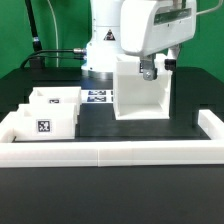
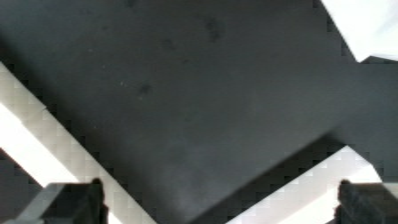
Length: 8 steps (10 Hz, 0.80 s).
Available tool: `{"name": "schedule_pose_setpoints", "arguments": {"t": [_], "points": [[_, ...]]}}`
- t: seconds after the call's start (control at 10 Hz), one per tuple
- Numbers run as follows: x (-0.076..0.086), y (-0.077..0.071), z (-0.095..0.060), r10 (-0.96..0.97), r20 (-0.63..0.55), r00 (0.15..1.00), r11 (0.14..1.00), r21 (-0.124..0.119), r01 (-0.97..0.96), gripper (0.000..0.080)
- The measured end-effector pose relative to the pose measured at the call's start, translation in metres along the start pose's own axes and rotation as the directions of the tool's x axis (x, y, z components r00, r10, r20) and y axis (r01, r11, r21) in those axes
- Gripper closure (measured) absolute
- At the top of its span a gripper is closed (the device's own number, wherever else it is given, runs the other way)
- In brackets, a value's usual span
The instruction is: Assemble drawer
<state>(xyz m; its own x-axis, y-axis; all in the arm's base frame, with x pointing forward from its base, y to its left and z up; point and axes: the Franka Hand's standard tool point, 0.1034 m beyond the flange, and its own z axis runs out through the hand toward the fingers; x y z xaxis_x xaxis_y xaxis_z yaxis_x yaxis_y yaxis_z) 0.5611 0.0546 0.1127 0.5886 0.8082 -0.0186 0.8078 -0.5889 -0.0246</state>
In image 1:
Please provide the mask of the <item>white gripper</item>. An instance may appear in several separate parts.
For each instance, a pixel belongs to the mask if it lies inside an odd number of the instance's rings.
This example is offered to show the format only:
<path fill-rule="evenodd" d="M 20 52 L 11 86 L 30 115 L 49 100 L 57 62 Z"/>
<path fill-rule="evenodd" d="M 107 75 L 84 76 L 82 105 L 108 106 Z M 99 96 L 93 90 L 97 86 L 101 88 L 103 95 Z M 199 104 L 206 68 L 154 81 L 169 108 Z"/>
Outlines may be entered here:
<path fill-rule="evenodd" d="M 165 69 L 175 71 L 179 43 L 191 39 L 195 29 L 196 0 L 125 0 L 121 7 L 121 47 L 128 55 L 146 56 L 140 62 L 147 81 L 157 78 L 154 53 L 170 47 Z"/>

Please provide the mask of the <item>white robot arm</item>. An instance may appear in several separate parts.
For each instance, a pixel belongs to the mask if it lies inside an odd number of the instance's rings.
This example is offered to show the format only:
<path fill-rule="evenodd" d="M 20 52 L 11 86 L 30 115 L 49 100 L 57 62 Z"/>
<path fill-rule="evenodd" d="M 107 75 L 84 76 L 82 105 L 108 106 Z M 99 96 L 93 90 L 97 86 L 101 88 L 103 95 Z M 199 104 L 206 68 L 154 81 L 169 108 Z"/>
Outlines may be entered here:
<path fill-rule="evenodd" d="M 82 72 L 111 79 L 115 56 L 144 59 L 191 39 L 196 0 L 90 0 L 92 37 Z"/>

